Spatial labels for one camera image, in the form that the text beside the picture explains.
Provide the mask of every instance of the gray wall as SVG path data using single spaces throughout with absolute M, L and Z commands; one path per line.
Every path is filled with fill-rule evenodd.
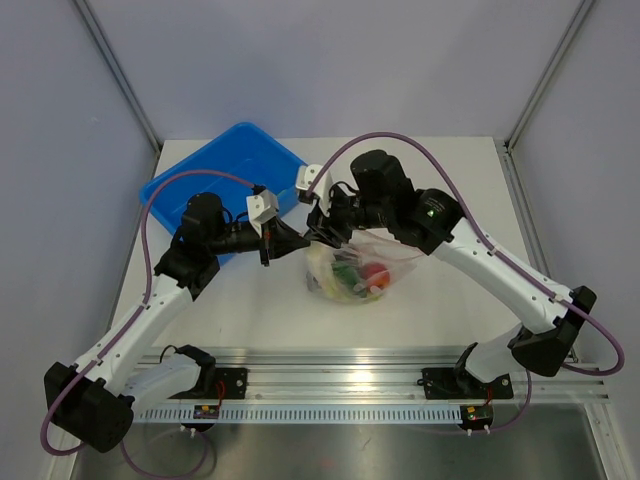
M 578 0 L 91 0 L 163 138 L 504 137 Z
M 33 480 L 43 375 L 105 329 L 154 159 L 67 0 L 0 2 L 0 65 L 0 478 Z
M 626 369 L 606 383 L 632 451 L 640 444 L 639 25 L 637 0 L 599 2 L 516 146 L 556 276 L 599 294 L 596 317 L 626 347 Z M 589 327 L 580 340 L 584 358 L 614 361 Z

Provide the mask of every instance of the white tabletop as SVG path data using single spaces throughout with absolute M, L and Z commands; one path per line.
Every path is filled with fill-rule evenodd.
M 283 139 L 280 142 L 307 163 L 324 163 L 348 139 Z M 526 259 L 507 185 L 488 137 L 418 137 L 443 164 L 465 196 L 481 226 L 502 245 Z M 205 145 L 208 140 L 169 140 L 157 173 Z M 331 170 L 334 180 L 354 184 L 349 164 L 358 154 L 381 148 L 397 156 L 415 188 L 444 183 L 426 159 L 410 146 L 390 139 L 354 147 Z M 305 231 L 310 210 L 299 205 L 284 220 Z M 155 264 L 169 246 L 169 233 L 149 219 L 149 245 Z M 383 299 L 366 305 L 341 305 L 307 291 L 305 254 L 297 251 L 262 267 L 258 253 L 237 255 L 198 300 L 155 342 L 200 347 L 251 349 L 439 347 L 486 341 L 516 324 L 514 315 L 480 286 L 435 258 L 394 285 Z M 140 238 L 126 273 L 116 318 L 144 289 Z

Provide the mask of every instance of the blue plastic bin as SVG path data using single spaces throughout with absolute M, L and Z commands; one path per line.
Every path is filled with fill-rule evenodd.
M 284 215 L 298 202 L 295 181 L 301 165 L 306 164 L 258 127 L 239 123 L 147 183 L 140 191 L 140 200 L 146 204 L 156 187 L 176 173 L 209 168 L 265 185 L 278 196 L 280 214 Z M 234 217 L 247 210 L 246 197 L 251 195 L 250 189 L 233 180 L 194 175 L 168 185 L 153 202 L 151 213 L 173 235 L 180 226 L 187 201 L 200 192 L 219 195 Z M 231 257 L 221 257 L 220 263 Z

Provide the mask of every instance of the transparent plastic bag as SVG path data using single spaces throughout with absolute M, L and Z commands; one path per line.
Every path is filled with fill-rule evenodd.
M 312 242 L 306 249 L 309 291 L 340 303 L 375 301 L 422 256 L 419 250 L 368 232 L 359 237 L 337 249 Z

